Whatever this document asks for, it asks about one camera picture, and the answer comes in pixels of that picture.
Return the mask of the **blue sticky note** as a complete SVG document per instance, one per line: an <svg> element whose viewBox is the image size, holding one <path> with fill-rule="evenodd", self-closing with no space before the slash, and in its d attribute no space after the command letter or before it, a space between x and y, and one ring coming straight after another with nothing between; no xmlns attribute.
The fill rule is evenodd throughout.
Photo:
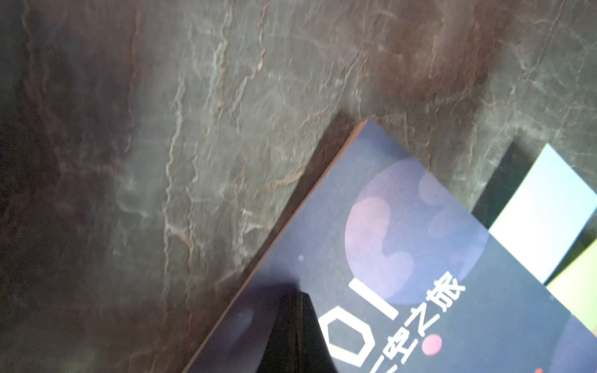
<svg viewBox="0 0 597 373"><path fill-rule="evenodd" d="M595 210L596 192L546 144L489 233L545 284Z"/></svg>

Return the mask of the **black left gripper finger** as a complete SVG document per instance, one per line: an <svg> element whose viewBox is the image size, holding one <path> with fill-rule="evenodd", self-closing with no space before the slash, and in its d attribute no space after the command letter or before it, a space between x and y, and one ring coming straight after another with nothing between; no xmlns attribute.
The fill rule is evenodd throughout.
<svg viewBox="0 0 597 373"><path fill-rule="evenodd" d="M257 371L337 371L306 293L295 292L283 299Z"/></svg>

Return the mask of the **children's book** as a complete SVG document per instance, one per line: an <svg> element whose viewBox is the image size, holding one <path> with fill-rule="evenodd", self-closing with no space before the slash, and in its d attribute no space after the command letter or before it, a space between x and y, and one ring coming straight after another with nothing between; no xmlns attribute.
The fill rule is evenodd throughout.
<svg viewBox="0 0 597 373"><path fill-rule="evenodd" d="M594 372L596 338L376 122L354 129L186 367L258 372L311 298L335 372Z"/></svg>

